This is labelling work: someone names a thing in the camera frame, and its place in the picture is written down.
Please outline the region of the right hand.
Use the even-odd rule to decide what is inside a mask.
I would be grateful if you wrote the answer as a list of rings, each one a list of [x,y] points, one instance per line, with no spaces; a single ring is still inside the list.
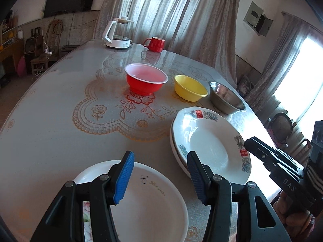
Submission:
[[[297,209],[296,213],[288,213],[292,204],[293,200],[281,191],[273,208],[291,240],[306,241],[314,230],[315,217],[306,209]]]

